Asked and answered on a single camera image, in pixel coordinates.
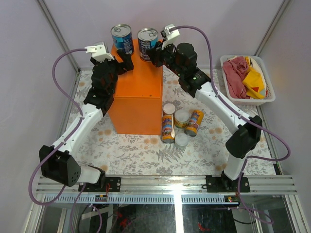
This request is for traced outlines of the yellow porridge can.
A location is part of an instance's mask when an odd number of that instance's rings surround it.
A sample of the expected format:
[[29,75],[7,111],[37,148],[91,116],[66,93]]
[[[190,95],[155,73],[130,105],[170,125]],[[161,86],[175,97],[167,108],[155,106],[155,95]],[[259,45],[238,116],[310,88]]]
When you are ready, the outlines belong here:
[[188,136],[194,137],[198,133],[198,129],[204,118],[204,112],[201,110],[194,110],[190,116],[190,119],[184,129],[184,133]]

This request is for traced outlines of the orange wooden box shelf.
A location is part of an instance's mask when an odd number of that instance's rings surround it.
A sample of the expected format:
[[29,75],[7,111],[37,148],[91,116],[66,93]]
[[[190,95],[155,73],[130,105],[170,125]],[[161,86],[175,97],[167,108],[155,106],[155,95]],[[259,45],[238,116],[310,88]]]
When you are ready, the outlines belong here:
[[160,135],[163,68],[141,60],[138,40],[133,43],[134,69],[118,76],[108,115],[118,134]]

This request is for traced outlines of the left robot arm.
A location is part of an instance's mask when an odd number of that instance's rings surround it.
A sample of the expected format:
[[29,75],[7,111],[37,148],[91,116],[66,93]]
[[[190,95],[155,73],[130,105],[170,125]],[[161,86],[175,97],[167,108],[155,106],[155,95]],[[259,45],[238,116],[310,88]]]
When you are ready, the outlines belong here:
[[41,147],[39,158],[43,177],[68,187],[89,183],[99,192],[106,187],[105,171],[94,166],[80,166],[74,157],[90,131],[111,107],[118,76],[132,71],[134,65],[131,55],[122,50],[117,50],[121,62],[108,52],[99,55],[94,48],[84,50],[92,54],[91,88],[79,107],[79,116],[53,145]]

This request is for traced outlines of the blue tin can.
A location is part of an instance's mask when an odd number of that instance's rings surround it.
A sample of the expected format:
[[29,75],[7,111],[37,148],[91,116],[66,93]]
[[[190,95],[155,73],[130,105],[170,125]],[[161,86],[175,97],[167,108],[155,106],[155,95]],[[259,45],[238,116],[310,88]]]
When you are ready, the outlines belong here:
[[138,32],[138,48],[140,58],[145,62],[150,62],[147,50],[155,46],[158,41],[158,32],[153,28],[143,28]]
[[126,54],[134,53],[131,27],[127,24],[118,24],[111,28],[114,46]]

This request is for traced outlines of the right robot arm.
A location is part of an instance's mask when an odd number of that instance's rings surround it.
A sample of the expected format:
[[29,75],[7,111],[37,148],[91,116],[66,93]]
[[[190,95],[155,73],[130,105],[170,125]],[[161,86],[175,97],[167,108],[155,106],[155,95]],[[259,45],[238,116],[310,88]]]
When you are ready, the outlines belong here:
[[221,184],[226,191],[235,190],[246,157],[260,140],[261,130],[255,125],[262,126],[262,119],[243,112],[212,86],[211,76],[197,67],[197,53],[192,44],[170,44],[162,48],[162,42],[158,41],[146,53],[155,67],[165,66],[177,75],[181,88],[205,104],[231,132],[225,144],[229,158]]

